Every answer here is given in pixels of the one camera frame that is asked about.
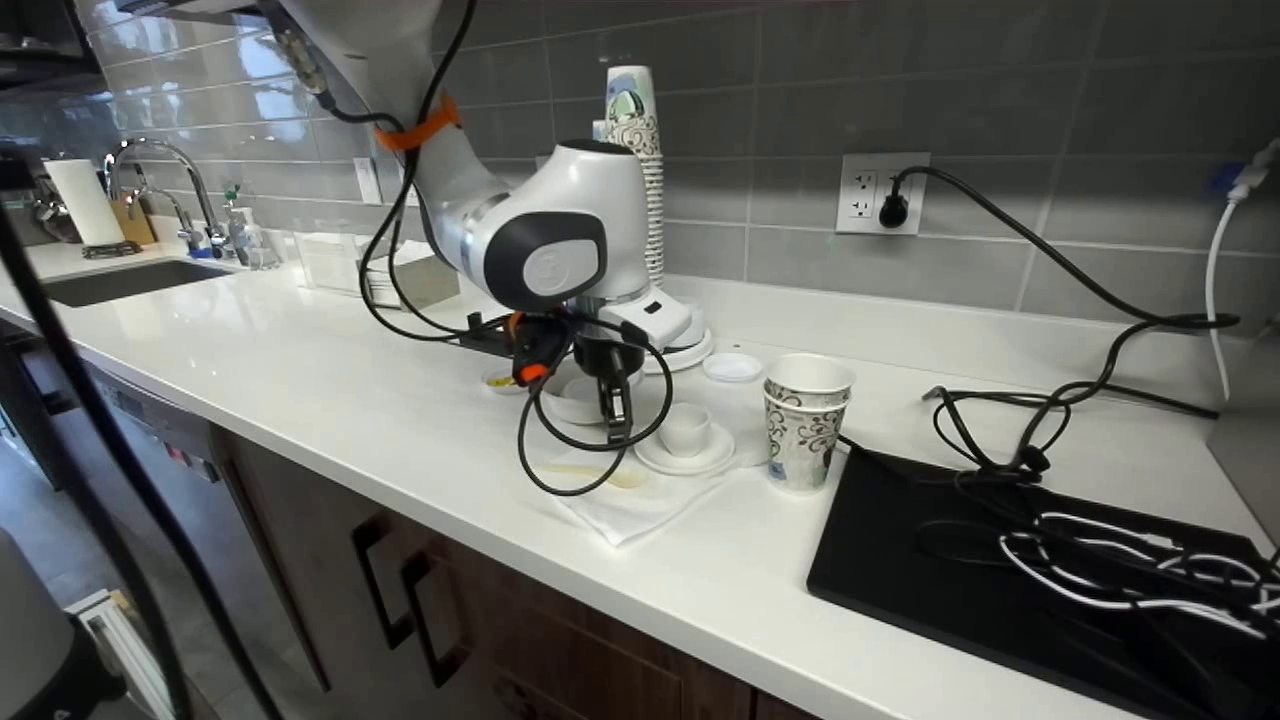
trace sink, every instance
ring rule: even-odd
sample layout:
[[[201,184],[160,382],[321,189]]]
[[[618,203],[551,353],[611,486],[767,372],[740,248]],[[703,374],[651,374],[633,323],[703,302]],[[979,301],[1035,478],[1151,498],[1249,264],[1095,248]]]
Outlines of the sink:
[[[121,297],[143,297],[143,291],[160,291],[160,289],[201,283],[201,280],[215,280],[215,276],[226,276],[226,271],[203,267],[203,264],[184,264],[184,259],[160,259],[160,264],[134,264],[134,267],[121,267],[121,271],[53,280],[53,283],[45,283],[45,291],[56,302],[83,307],[83,302],[106,302]]]

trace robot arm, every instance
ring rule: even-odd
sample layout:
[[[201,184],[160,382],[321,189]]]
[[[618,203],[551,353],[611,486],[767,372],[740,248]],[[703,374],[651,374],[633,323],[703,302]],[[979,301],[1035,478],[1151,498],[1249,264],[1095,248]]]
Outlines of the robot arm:
[[[362,108],[417,128],[437,76],[433,22],[440,0],[283,0]],[[581,307],[626,318],[668,347],[691,312],[648,283],[645,181],[626,149],[554,142],[519,189],[502,189],[459,128],[418,149],[417,189],[440,255],[514,312]]]

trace cabinet handle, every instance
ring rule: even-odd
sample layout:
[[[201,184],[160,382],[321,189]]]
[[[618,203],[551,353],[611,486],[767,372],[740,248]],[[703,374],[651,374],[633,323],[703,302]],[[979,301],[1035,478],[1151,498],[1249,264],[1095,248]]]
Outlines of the cabinet handle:
[[[433,624],[422,616],[422,605],[417,600],[417,588],[437,572],[437,565],[426,559],[426,553],[417,553],[405,559],[398,568],[398,578],[405,578],[405,596],[407,596],[407,616],[413,616],[413,630],[422,647],[422,659],[426,659],[426,672],[433,672],[433,684],[444,689],[469,659],[469,634],[457,641],[451,650],[437,650],[437,641],[433,641]]]
[[[388,535],[388,515],[366,515],[362,524],[352,527],[352,547],[359,559],[359,575],[377,610],[377,624],[385,627],[388,647],[398,647],[413,634],[413,620],[398,616],[392,620],[385,590],[377,588],[377,572],[373,572],[373,545],[378,545]]]

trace kitchen counter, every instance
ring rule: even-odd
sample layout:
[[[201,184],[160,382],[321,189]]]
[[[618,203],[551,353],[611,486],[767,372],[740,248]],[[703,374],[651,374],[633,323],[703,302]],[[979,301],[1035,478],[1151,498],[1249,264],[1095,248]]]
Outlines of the kitchen counter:
[[[140,264],[30,248],[40,276]],[[845,433],[867,448],[955,462],[918,397],[1048,386],[1095,372],[1112,323],[930,307],[862,297],[670,280],[721,345],[806,347],[860,372]],[[83,356],[173,406],[262,444],[509,568],[526,572],[703,664],[816,716],[1124,716],[1025,672],[845,610],[803,590],[833,486],[785,494],[735,471],[657,535],[608,547],[514,462],[519,397],[493,397],[493,356],[422,347],[377,329],[352,297],[293,271],[234,271],[97,307],[60,307]],[[9,276],[0,318],[27,323]],[[1205,347],[1158,336],[1124,361],[1148,386],[1208,397]],[[982,434],[1017,426],[987,410]],[[1124,398],[1076,410],[1052,490],[1106,498],[1271,545],[1205,448],[1208,422]]]

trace wall outlet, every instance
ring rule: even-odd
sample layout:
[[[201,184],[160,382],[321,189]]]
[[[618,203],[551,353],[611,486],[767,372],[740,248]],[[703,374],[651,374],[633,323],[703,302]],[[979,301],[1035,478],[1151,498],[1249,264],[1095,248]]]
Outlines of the wall outlet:
[[[373,155],[354,155],[352,167],[354,167],[359,203],[378,203],[385,192],[377,189]]]
[[[903,201],[910,208],[903,226],[881,224],[881,203],[890,189],[890,177],[928,163],[928,150],[874,150],[874,155],[845,155],[838,161],[838,203],[834,203],[834,232],[870,232],[870,237],[918,237],[923,216],[923,177],[906,177]]]

